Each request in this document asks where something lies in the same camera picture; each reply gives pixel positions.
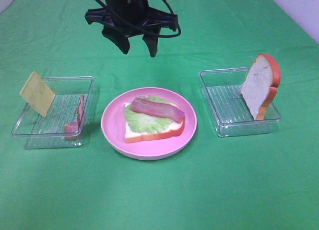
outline yellow cheese slice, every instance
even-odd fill
[[[46,116],[55,97],[55,93],[36,72],[31,73],[20,95],[43,117]]]

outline pink plate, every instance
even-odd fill
[[[135,97],[150,95],[157,95],[176,103],[185,112],[184,131],[180,136],[167,139],[125,143],[125,102],[131,102]],[[163,159],[178,153],[192,139],[196,127],[197,117],[192,105],[180,94],[158,87],[137,88],[119,95],[108,104],[101,119],[102,132],[113,148],[125,156],[140,160]]]

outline green cloth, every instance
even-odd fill
[[[124,55],[102,25],[88,25],[85,12],[99,8],[93,0],[15,0],[0,14],[1,230],[319,229],[318,44],[272,0],[169,3],[182,35],[160,39],[155,58],[141,36]],[[279,130],[220,138],[198,73],[250,67],[260,52],[282,70]],[[11,137],[32,71],[95,77],[100,96],[86,145],[25,150]],[[145,86],[180,93],[197,113],[192,141],[163,160],[119,154],[100,128],[111,100]]]

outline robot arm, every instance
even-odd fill
[[[143,41],[155,57],[158,38],[179,36],[181,33],[177,15],[166,0],[162,0],[170,13],[149,7],[148,0],[95,0],[102,8],[89,9],[85,14],[88,24],[98,22],[104,26],[102,34],[127,54],[130,49],[129,38],[143,34]],[[176,31],[172,35],[160,35],[160,29],[169,28]]]

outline clear plastic container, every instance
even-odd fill
[[[240,67],[199,73],[207,107],[220,137],[270,133],[281,119],[272,103],[264,120],[253,119],[240,94],[248,71]]]
[[[85,139],[82,130],[90,119],[93,77],[52,77],[43,80],[56,94],[46,117],[26,103],[12,129],[12,136],[22,139],[26,149],[81,146]],[[72,133],[66,133],[65,124],[77,121],[77,107],[82,94],[84,110],[79,127]]]

